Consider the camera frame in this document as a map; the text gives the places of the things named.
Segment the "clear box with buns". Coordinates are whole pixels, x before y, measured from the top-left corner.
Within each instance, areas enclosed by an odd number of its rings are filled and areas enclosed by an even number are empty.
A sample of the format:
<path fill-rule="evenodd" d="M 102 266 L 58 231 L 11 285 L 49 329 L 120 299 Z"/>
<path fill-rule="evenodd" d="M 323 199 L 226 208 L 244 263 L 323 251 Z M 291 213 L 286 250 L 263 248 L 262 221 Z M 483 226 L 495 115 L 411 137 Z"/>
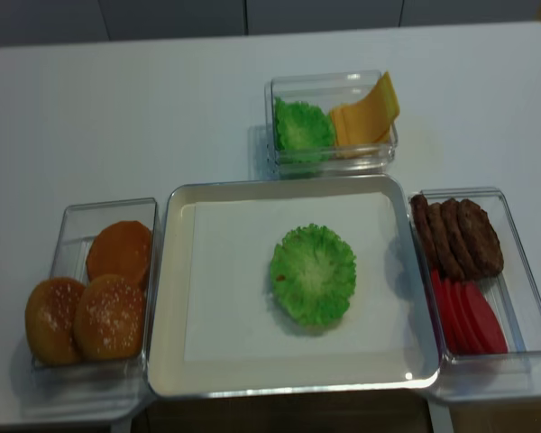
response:
<path fill-rule="evenodd" d="M 87 382 L 121 377 L 140 377 L 147 369 L 150 354 L 152 321 L 157 296 L 157 278 L 162 247 L 159 204 L 155 198 L 133 198 L 66 207 L 50 268 L 50 276 L 70 277 L 89 283 L 87 256 L 99 233 L 113 223 L 138 221 L 151 231 L 150 269 L 145 277 L 142 348 L 135 355 L 102 361 L 48 366 L 32 358 L 32 375 L 37 382 Z"/>

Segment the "white paper liner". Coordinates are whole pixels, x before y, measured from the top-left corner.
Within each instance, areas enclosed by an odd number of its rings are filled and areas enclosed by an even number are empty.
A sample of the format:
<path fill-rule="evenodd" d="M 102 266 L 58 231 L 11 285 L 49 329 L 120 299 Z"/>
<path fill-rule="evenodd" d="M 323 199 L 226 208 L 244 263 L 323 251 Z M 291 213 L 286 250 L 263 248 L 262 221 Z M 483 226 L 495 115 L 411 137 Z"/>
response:
<path fill-rule="evenodd" d="M 291 229 L 327 226 L 356 257 L 342 320 L 297 326 L 271 296 L 274 247 Z M 191 361 L 382 353 L 413 343 L 408 275 L 390 199 L 380 193 L 197 206 L 185 356 Z"/>

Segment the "green lettuce leaf in box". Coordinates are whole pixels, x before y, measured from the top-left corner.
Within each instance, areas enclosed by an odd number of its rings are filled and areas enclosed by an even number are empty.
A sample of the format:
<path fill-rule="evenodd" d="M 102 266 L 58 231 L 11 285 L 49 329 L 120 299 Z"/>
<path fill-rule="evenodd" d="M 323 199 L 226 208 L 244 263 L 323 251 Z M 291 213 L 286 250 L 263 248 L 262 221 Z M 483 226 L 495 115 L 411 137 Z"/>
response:
<path fill-rule="evenodd" d="M 335 127 L 319 106 L 305 101 L 286 102 L 277 97 L 274 105 L 277 147 L 298 152 L 329 148 L 335 143 Z"/>

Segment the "silver metal tray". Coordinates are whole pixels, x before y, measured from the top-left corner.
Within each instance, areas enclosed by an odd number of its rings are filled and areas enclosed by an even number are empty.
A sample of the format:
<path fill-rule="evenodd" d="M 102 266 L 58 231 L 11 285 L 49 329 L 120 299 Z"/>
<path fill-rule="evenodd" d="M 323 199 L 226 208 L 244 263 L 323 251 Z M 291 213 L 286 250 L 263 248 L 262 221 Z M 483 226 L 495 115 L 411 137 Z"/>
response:
<path fill-rule="evenodd" d="M 380 192 L 394 208 L 408 275 L 414 340 L 382 353 L 191 361 L 185 356 L 197 206 L 234 201 L 327 198 Z M 170 196 L 151 333 L 148 383 L 162 399 L 270 393 L 425 389 L 439 374 L 439 354 L 401 186 L 386 175 L 185 185 Z"/>

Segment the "sesame bun top left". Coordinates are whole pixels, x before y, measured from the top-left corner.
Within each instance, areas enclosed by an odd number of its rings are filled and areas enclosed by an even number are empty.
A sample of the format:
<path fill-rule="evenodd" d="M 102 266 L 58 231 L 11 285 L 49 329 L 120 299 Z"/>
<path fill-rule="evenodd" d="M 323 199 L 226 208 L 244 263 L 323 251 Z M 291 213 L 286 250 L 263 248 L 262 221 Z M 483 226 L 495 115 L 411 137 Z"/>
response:
<path fill-rule="evenodd" d="M 40 282 L 32 290 L 24 324 L 28 345 L 40 363 L 59 366 L 81 360 L 73 323 L 85 288 L 75 279 L 57 277 Z"/>

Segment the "clear box with patties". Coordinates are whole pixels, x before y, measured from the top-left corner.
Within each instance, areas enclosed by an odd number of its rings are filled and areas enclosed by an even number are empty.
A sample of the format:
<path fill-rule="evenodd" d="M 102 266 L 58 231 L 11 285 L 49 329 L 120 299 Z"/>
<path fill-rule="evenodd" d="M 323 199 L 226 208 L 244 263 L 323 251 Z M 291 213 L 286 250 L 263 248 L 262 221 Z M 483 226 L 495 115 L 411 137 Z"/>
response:
<path fill-rule="evenodd" d="M 411 211 L 410 200 L 416 194 L 423 195 L 428 205 L 433 203 L 441 205 L 450 198 L 458 202 L 468 198 L 487 212 L 500 240 L 504 268 L 496 277 L 483 278 L 481 276 L 479 280 L 473 281 L 490 304 L 500 323 L 508 346 L 506 354 L 454 355 L 447 349 L 432 287 L 431 270 L 428 267 Z M 532 360 L 541 357 L 541 298 L 503 193 L 495 188 L 421 190 L 409 197 L 408 205 L 411 234 L 417 250 L 421 276 L 426 286 L 427 305 L 442 363 L 491 371 L 526 367 Z M 438 271 L 442 280 L 448 278 L 441 264 Z"/>

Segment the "brown meat patty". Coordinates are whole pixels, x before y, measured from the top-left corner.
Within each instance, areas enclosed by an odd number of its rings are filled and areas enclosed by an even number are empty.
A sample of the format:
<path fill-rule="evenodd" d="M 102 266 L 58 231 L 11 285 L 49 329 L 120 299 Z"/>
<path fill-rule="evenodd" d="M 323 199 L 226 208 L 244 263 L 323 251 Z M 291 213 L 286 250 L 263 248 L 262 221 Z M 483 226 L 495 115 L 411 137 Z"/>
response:
<path fill-rule="evenodd" d="M 451 255 L 447 257 L 446 274 L 456 281 L 479 280 L 481 271 L 469 253 L 458 222 L 459 202 L 450 198 L 440 205 Z"/>
<path fill-rule="evenodd" d="M 451 280 L 462 281 L 464 272 L 452 253 L 439 203 L 433 203 L 428 206 L 427 220 L 435 243 L 438 261 L 445 275 Z"/>
<path fill-rule="evenodd" d="M 465 198 L 458 204 L 459 228 L 467 250 L 483 278 L 498 276 L 504 268 L 500 240 L 488 214 L 478 204 Z"/>
<path fill-rule="evenodd" d="M 438 271 L 440 263 L 438 261 L 432 232 L 427 221 L 427 200 L 423 195 L 416 194 L 410 200 L 410 206 L 418 237 L 426 256 L 428 267 L 431 271 Z"/>

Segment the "sesame bun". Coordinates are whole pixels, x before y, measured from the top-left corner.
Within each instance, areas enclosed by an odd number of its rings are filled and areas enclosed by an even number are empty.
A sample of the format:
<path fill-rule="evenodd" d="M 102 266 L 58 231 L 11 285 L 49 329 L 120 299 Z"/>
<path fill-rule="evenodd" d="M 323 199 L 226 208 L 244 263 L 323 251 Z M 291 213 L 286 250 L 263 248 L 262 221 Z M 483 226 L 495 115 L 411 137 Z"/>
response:
<path fill-rule="evenodd" d="M 28 345 L 40 363 L 59 366 L 81 360 L 73 323 L 85 288 L 75 279 L 57 277 L 40 282 L 32 290 L 24 324 Z"/>
<path fill-rule="evenodd" d="M 78 303 L 73 335 L 89 361 L 125 359 L 142 348 L 146 298 L 123 276 L 105 274 L 89 283 Z"/>

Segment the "red tomato slices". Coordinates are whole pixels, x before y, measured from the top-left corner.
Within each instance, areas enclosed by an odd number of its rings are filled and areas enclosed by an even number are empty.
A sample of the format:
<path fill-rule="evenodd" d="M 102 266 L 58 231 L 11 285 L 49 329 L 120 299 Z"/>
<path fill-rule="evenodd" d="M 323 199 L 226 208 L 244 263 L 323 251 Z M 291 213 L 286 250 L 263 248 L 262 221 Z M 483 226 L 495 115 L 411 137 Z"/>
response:
<path fill-rule="evenodd" d="M 508 346 L 494 311 L 474 281 L 430 273 L 447 349 L 454 355 L 506 354 Z"/>

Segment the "clear box with lettuce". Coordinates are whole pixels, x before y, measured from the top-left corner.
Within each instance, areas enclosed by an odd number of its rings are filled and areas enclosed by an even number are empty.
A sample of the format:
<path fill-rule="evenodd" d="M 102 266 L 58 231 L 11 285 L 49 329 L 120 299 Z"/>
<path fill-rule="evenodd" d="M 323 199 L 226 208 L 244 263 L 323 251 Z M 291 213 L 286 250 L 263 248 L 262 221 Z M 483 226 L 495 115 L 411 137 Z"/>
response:
<path fill-rule="evenodd" d="M 271 79 L 264 90 L 266 147 L 270 172 L 286 179 L 385 170 L 394 161 L 398 147 L 395 126 L 397 118 L 392 124 L 390 139 L 386 143 L 356 148 L 356 151 L 374 150 L 374 154 L 350 159 L 338 158 L 335 144 L 329 148 L 310 151 L 280 150 L 277 147 L 274 120 L 274 105 L 277 97 L 286 102 L 305 101 L 319 106 L 329 116 L 329 111 L 334 107 L 352 104 L 364 98 L 383 73 L 375 69 Z"/>

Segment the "sesame bun top front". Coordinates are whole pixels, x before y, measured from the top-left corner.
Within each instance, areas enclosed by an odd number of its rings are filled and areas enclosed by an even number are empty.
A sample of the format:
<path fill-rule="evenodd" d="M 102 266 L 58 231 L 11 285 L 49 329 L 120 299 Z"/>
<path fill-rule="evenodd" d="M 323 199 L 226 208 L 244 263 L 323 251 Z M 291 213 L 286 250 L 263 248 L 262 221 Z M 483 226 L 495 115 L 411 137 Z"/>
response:
<path fill-rule="evenodd" d="M 142 348 L 146 298 L 123 276 L 105 274 L 89 283 L 78 303 L 73 335 L 89 361 L 125 359 Z"/>

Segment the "green lettuce leaf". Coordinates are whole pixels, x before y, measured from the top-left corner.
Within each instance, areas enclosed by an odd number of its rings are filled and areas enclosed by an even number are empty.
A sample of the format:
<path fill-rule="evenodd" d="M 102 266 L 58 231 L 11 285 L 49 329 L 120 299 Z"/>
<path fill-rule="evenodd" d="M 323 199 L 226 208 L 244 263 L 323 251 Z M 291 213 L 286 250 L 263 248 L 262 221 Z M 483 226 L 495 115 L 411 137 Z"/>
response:
<path fill-rule="evenodd" d="M 305 101 L 286 102 L 277 97 L 274 105 L 277 147 L 298 152 L 329 148 L 335 143 L 335 127 L 319 106 Z"/>
<path fill-rule="evenodd" d="M 350 308 L 356 256 L 327 226 L 298 226 L 275 245 L 270 279 L 274 299 L 297 325 L 324 330 Z"/>

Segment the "yellow cheese slices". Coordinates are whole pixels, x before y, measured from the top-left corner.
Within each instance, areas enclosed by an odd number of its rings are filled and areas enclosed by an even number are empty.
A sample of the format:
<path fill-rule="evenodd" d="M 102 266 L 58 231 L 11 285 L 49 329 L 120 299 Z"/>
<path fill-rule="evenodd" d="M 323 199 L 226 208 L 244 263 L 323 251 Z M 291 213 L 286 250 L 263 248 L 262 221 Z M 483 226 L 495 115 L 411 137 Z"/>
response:
<path fill-rule="evenodd" d="M 399 114 L 399 101 L 386 71 L 364 98 L 329 111 L 335 128 L 337 157 L 350 159 L 374 154 L 374 150 L 356 151 L 356 148 L 386 143 Z"/>

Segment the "plain bun half back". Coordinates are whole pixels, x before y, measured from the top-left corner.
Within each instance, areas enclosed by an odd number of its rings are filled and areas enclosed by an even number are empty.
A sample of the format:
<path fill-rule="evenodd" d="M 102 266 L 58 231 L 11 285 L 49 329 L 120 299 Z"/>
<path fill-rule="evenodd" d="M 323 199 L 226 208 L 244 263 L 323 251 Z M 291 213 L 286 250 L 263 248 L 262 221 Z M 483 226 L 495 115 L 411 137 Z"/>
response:
<path fill-rule="evenodd" d="M 87 276 L 93 281 L 106 274 L 125 277 L 146 290 L 151 263 L 151 230 L 139 221 L 119 221 L 103 229 L 90 246 Z"/>

